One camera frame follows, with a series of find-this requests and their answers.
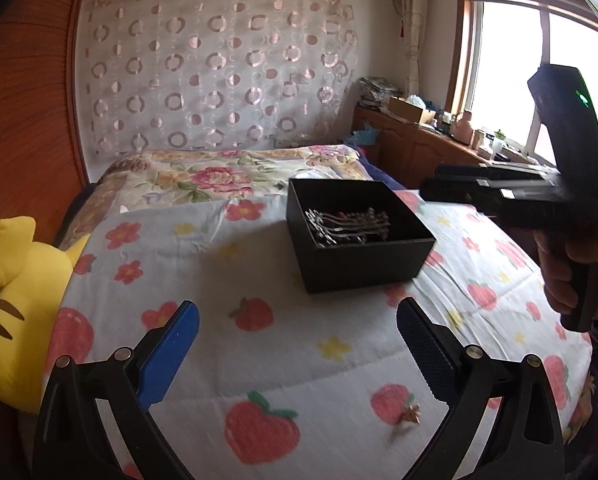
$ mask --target bedsheet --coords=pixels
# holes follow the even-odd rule
[[[61,249],[121,210],[287,193],[292,177],[371,180],[348,146],[261,152],[152,150],[115,162],[70,223]]]
[[[47,371],[61,354],[106,359],[194,301],[201,330],[151,414],[195,478],[400,479],[444,417],[397,332],[412,295],[433,322],[494,358],[543,360],[562,428],[590,364],[565,332],[537,266],[489,219],[398,191],[437,238],[409,283],[308,295],[285,224],[285,196],[137,210],[93,232],[58,312]],[[398,422],[406,404],[421,425]],[[491,400],[458,476],[483,449]],[[136,468],[108,410],[124,470]]]

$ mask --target finger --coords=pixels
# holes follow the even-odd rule
[[[550,254],[550,244],[548,243],[548,236],[543,231],[534,231],[535,242],[544,253]]]
[[[542,274],[545,280],[551,278],[561,280],[563,282],[570,282],[572,279],[572,270],[568,262],[556,258],[552,254],[544,251],[541,247],[538,248],[539,264],[541,266]]]
[[[575,308],[578,302],[577,293],[569,283],[560,280],[547,279],[544,286],[551,296],[569,308]]]
[[[572,314],[573,309],[568,305],[564,305],[558,301],[546,287],[544,287],[544,292],[546,293],[546,300],[548,300],[550,308],[552,308],[555,312],[558,314],[565,314],[566,316],[570,316],[570,314]]]
[[[569,241],[566,243],[566,253],[571,260],[580,264],[598,263],[598,240],[588,242]]]

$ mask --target plush toy ear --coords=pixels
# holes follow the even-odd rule
[[[35,227],[34,218],[29,216],[0,220],[0,288],[23,270]]]
[[[65,251],[66,256],[70,260],[73,269],[74,269],[74,266],[77,264],[77,260],[79,260],[81,253],[83,252],[83,247],[86,246],[86,242],[88,241],[88,238],[90,238],[90,235],[82,236],[76,242],[74,242],[71,247],[69,247]]]

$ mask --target yellow plush toy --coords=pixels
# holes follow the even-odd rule
[[[0,401],[28,413],[39,411],[50,332],[88,238],[64,252],[33,242],[35,226],[0,220]]]

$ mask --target window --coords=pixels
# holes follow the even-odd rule
[[[524,155],[554,165],[527,81],[541,63],[575,66],[598,115],[594,15],[578,0],[472,0],[471,6],[472,52],[461,108],[472,110],[475,128],[501,130]]]

